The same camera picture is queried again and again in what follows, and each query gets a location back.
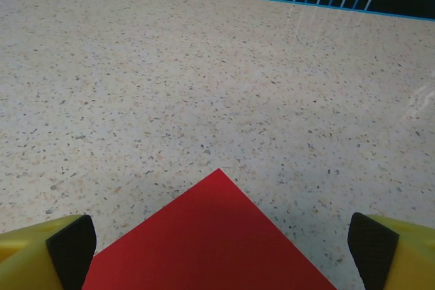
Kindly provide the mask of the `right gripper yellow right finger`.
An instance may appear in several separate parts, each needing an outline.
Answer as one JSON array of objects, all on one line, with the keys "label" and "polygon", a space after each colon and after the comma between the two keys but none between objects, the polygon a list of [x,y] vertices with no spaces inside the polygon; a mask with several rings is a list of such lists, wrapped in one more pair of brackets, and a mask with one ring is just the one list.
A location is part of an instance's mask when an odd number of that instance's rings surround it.
[{"label": "right gripper yellow right finger", "polygon": [[365,290],[435,290],[435,229],[354,213],[348,246]]}]

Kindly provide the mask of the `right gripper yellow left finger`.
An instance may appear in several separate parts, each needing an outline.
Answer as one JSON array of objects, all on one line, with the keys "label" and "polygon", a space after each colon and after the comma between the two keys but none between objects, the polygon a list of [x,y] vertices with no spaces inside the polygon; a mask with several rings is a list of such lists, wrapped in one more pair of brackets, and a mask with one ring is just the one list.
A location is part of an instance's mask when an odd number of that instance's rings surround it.
[{"label": "right gripper yellow left finger", "polygon": [[82,290],[95,250],[90,215],[0,234],[0,290]]}]

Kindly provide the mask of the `red cloth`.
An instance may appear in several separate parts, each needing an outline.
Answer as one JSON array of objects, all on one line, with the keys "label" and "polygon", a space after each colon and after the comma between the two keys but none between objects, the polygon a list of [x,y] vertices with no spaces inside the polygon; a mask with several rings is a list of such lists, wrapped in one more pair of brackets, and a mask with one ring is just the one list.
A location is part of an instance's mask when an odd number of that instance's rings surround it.
[{"label": "red cloth", "polygon": [[83,290],[336,290],[216,170],[92,260]]}]

